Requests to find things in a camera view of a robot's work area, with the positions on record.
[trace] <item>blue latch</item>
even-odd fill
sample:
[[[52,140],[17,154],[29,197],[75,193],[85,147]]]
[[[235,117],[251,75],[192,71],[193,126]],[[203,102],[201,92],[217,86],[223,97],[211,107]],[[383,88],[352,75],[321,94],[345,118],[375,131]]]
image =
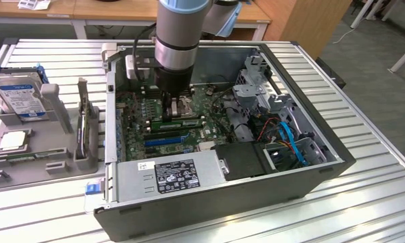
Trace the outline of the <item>blue latch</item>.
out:
[[[93,195],[101,193],[100,181],[96,184],[88,184],[85,186],[85,195]]]

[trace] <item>motherboard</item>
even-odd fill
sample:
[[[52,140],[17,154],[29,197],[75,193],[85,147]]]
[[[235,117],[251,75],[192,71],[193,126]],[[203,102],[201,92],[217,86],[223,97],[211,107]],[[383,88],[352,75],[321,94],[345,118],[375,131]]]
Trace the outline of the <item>motherboard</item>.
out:
[[[180,96],[181,117],[163,122],[161,99],[140,92],[117,92],[116,125],[120,161],[209,150],[236,141],[221,92],[212,85],[195,86]]]

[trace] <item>blue hard drive label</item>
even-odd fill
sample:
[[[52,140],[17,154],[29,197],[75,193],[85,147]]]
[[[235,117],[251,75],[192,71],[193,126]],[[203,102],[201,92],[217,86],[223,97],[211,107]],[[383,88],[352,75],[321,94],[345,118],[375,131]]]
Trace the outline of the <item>blue hard drive label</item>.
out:
[[[39,99],[33,85],[5,85],[0,86],[1,97],[8,106],[21,117],[36,119],[45,115],[45,108]]]

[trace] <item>red cable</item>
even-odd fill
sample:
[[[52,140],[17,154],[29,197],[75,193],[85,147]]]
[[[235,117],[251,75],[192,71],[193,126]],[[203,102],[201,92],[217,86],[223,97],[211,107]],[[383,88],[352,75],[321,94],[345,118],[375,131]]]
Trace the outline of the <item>red cable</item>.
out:
[[[259,139],[257,139],[257,141],[261,139],[261,136],[263,136],[263,133],[264,133],[265,127],[268,126],[269,121],[271,121],[271,120],[273,120],[273,119],[275,119],[275,118],[272,117],[272,118],[269,118],[269,119],[265,121],[265,123],[264,123],[264,127],[263,127],[263,130],[261,130],[261,132],[260,132],[260,135],[259,135]]]

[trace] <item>sticker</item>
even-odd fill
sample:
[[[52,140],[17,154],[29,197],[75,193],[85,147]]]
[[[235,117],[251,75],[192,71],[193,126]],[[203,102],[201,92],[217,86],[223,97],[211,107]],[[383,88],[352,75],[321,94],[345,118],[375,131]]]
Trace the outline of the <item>sticker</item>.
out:
[[[184,125],[184,126],[196,126],[197,123],[199,123],[197,120],[185,120],[185,121],[183,122],[183,125]]]
[[[47,14],[47,17],[69,18],[71,16],[67,14]]]
[[[137,170],[144,171],[144,170],[155,169],[155,164],[156,164],[155,161],[137,163]]]
[[[155,165],[155,172],[161,194],[200,186],[192,159]]]
[[[181,125],[180,125],[180,124],[173,124],[173,125],[163,125],[163,126],[160,126],[160,129],[164,129],[164,128],[179,128],[179,127],[181,127]]]
[[[35,159],[35,157],[33,156],[28,156],[28,157],[23,157],[23,158],[8,159],[8,162],[17,162],[17,161],[32,160],[32,159]]]
[[[45,108],[36,98],[33,85],[4,85],[0,93],[7,103],[12,106],[15,113],[23,117],[37,117],[45,115]]]

